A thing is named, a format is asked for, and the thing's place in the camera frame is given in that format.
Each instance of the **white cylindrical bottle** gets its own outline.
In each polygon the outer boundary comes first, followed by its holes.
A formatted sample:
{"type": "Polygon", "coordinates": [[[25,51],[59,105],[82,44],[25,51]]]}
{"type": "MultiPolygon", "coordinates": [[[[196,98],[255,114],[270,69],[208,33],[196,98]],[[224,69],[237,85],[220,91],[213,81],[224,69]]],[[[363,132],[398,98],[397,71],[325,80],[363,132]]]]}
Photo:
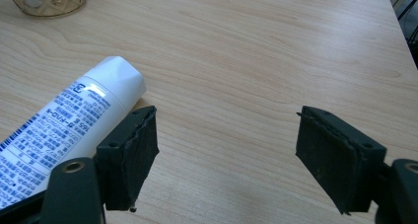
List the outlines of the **white cylindrical bottle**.
{"type": "Polygon", "coordinates": [[[0,209],[46,189],[51,170],[97,145],[145,93],[140,72],[108,57],[0,143],[0,209]]]}

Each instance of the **screw hole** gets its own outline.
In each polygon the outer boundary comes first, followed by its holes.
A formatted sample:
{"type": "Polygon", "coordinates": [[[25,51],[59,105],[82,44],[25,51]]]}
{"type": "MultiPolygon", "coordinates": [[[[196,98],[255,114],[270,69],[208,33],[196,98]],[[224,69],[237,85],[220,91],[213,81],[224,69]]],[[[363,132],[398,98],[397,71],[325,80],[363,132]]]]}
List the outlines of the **screw hole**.
{"type": "Polygon", "coordinates": [[[73,162],[65,166],[62,171],[64,173],[75,173],[83,169],[84,162],[73,162]]]}
{"type": "Polygon", "coordinates": [[[370,143],[365,143],[365,144],[363,144],[363,147],[365,147],[365,148],[373,148],[373,145],[370,144],[370,143]]]}
{"type": "Polygon", "coordinates": [[[109,146],[109,147],[118,147],[118,146],[119,146],[119,143],[117,143],[117,142],[110,142],[110,143],[108,144],[108,146],[109,146]]]}
{"type": "Polygon", "coordinates": [[[409,171],[418,174],[418,164],[415,163],[408,163],[405,165],[406,169],[409,171]]]}

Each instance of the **bottle cap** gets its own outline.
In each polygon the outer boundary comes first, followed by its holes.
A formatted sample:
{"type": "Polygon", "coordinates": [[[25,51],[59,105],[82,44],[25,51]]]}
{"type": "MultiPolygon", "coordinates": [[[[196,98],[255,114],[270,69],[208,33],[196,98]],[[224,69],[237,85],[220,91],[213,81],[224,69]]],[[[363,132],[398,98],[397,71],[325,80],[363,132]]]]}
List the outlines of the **bottle cap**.
{"type": "Polygon", "coordinates": [[[110,91],[128,112],[147,91],[142,74],[120,56],[107,57],[84,76],[110,91]]]}

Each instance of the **light wood grain surface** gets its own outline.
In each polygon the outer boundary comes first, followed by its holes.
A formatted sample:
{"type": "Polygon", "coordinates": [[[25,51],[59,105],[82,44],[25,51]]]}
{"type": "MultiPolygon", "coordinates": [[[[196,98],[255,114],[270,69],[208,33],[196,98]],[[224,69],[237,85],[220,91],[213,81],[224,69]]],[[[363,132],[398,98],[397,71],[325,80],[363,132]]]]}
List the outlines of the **light wood grain surface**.
{"type": "Polygon", "coordinates": [[[158,155],[107,223],[374,223],[295,156],[303,105],[418,159],[418,73],[389,0],[88,0],[58,19],[0,0],[0,140],[109,55],[140,70],[158,155]]]}

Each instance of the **white tube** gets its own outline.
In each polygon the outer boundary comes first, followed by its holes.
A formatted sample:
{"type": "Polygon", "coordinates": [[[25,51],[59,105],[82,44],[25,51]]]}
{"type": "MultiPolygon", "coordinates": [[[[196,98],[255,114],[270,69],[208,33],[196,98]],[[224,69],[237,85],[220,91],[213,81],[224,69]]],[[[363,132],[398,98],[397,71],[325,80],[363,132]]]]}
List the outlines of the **white tube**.
{"type": "Polygon", "coordinates": [[[96,147],[145,93],[123,58],[108,57],[0,143],[0,210],[46,189],[52,168],[96,147]]]}

